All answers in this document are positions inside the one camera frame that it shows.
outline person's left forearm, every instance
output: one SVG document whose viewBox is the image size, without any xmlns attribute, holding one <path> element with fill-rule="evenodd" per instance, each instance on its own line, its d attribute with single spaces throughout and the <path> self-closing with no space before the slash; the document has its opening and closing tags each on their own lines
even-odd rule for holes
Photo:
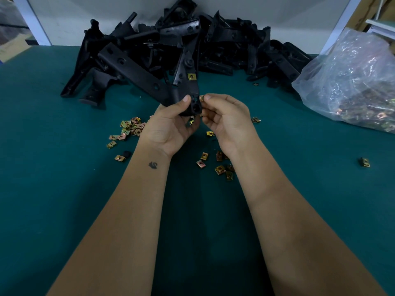
<svg viewBox="0 0 395 296">
<path fill-rule="evenodd" d="M 151 294 L 170 158 L 140 142 L 48 295 Z"/>
</svg>

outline green tabletop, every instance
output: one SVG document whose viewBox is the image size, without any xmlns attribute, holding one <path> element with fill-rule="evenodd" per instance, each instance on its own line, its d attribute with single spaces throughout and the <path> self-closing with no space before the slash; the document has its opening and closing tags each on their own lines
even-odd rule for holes
<svg viewBox="0 0 395 296">
<path fill-rule="evenodd" d="M 108 136 L 158 105 L 133 85 L 112 86 L 105 110 L 77 101 L 86 85 L 61 98 L 77 53 L 37 46 L 0 66 L 0 295 L 45 295 L 119 182 L 127 164 L 115 156 L 138 140 L 107 149 Z M 200 92 L 231 94 L 260 117 L 259 136 L 291 182 L 395 295 L 395 135 L 334 122 L 245 78 L 200 73 Z M 271 295 L 237 177 L 215 173 L 219 145 L 205 131 L 170 165 L 152 294 Z"/>
</svg>

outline hand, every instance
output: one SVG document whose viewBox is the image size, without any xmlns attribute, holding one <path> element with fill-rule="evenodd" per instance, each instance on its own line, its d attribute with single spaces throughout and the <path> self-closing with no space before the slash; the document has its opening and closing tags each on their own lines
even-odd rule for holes
<svg viewBox="0 0 395 296">
<path fill-rule="evenodd" d="M 173 157 L 200 125 L 200 118 L 197 117 L 192 126 L 186 127 L 189 117 L 179 116 L 190 103 L 191 97 L 186 95 L 177 104 L 168 107 L 159 105 L 141 132 L 139 144 L 153 146 L 169 158 Z"/>
<path fill-rule="evenodd" d="M 259 140 L 247 106 L 227 94 L 206 94 L 203 123 L 217 136 L 221 150 L 236 160 Z"/>
</svg>

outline bag of metal clips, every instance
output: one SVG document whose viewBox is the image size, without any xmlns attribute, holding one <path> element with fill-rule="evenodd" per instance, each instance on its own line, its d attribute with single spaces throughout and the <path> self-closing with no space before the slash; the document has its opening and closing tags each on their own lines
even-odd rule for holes
<svg viewBox="0 0 395 296">
<path fill-rule="evenodd" d="M 395 134 L 395 56 L 375 34 L 344 29 L 292 86 L 330 119 Z"/>
</svg>

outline person's right forearm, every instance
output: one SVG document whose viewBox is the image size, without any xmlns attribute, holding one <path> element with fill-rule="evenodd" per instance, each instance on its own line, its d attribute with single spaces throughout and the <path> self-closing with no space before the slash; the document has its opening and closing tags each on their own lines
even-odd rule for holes
<svg viewBox="0 0 395 296">
<path fill-rule="evenodd" d="M 259 138 L 231 159 L 276 295 L 385 295 Z"/>
</svg>

